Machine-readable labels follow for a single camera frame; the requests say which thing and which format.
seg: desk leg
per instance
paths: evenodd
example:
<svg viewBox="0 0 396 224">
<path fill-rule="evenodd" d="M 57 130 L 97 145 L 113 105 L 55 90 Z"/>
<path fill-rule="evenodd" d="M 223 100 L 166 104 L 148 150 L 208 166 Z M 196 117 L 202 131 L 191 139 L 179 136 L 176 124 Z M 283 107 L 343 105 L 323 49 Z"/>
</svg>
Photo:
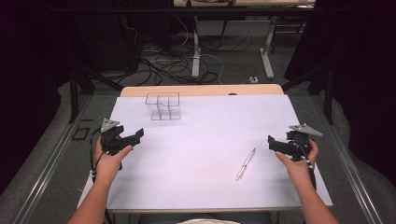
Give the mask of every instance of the desk leg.
<svg viewBox="0 0 396 224">
<path fill-rule="evenodd" d="M 274 72 L 271 67 L 270 59 L 268 58 L 268 51 L 271 48 L 271 41 L 274 36 L 274 30 L 276 25 L 276 17 L 271 19 L 270 27 L 268 28 L 268 35 L 265 41 L 264 49 L 260 49 L 260 55 L 262 56 L 262 64 L 264 65 L 265 75 L 267 78 L 273 79 Z"/>
<path fill-rule="evenodd" d="M 192 59 L 192 77 L 199 76 L 199 64 L 201 61 L 201 49 L 199 48 L 198 34 L 194 31 L 194 57 Z"/>
</svg>

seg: table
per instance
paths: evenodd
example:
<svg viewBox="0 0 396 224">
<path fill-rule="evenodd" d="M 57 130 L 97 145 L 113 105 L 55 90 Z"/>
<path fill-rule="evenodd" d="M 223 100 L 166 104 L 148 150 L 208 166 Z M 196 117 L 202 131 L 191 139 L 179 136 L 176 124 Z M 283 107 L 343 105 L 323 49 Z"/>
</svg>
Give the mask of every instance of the table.
<svg viewBox="0 0 396 224">
<path fill-rule="evenodd" d="M 187 0 L 174 0 L 175 7 L 186 7 Z M 233 7 L 287 7 L 312 5 L 315 0 L 236 0 Z M 204 3 L 191 0 L 192 7 L 226 7 L 224 3 Z M 194 31 L 194 56 L 192 62 L 192 77 L 199 76 L 199 64 L 201 49 L 199 48 L 199 35 L 221 35 L 223 21 L 198 21 L 195 18 L 196 31 Z M 266 36 L 264 48 L 260 49 L 262 64 L 267 78 L 274 78 L 274 72 L 268 58 L 268 51 L 271 46 L 272 37 L 276 26 L 276 17 L 270 21 L 227 21 L 227 29 L 224 35 L 258 35 Z"/>
<path fill-rule="evenodd" d="M 145 96 L 169 91 L 180 94 L 181 119 L 151 120 Z M 289 125 L 298 123 L 289 97 L 277 85 L 129 87 L 111 119 L 124 125 L 123 137 L 145 129 L 111 187 L 107 209 L 112 213 L 301 208 L 286 168 L 268 149 L 268 134 L 282 141 Z M 244 176 L 235 181 L 254 147 Z M 316 177 L 319 196 L 331 206 L 318 168 Z M 80 202 L 91 186 L 88 178 Z"/>
</svg>

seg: transparent container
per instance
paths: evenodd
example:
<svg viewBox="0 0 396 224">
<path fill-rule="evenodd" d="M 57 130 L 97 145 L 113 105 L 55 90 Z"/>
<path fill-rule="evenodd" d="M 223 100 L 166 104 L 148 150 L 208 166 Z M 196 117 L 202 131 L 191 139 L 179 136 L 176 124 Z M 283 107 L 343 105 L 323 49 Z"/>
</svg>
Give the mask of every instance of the transparent container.
<svg viewBox="0 0 396 224">
<path fill-rule="evenodd" d="M 151 92 L 146 98 L 151 120 L 180 119 L 180 99 L 178 92 Z"/>
</svg>

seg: person's left hand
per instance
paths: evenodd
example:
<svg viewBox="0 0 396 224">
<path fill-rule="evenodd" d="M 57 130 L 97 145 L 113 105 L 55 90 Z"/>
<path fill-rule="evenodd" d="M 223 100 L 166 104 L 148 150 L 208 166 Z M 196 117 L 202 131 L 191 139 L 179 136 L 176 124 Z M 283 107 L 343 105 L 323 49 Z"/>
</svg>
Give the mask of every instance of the person's left hand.
<svg viewBox="0 0 396 224">
<path fill-rule="evenodd" d="M 114 178 L 120 169 L 121 161 L 128 155 L 134 148 L 132 146 L 125 147 L 114 156 L 103 154 L 101 138 L 96 141 L 96 149 L 94 155 L 94 162 L 97 163 L 96 180 L 95 183 L 109 184 L 113 182 Z"/>
</svg>

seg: wooden table edge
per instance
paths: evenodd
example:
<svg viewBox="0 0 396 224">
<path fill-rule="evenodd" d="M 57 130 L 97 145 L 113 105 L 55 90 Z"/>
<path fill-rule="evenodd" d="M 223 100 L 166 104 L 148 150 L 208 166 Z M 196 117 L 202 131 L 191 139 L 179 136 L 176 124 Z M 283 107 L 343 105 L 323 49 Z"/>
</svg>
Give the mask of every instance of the wooden table edge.
<svg viewBox="0 0 396 224">
<path fill-rule="evenodd" d="M 200 85 L 200 86 L 141 86 L 125 87 L 120 97 L 146 97 L 151 92 L 178 92 L 180 96 L 208 96 L 208 95 L 283 95 L 282 88 L 277 84 L 251 85 Z"/>
</svg>

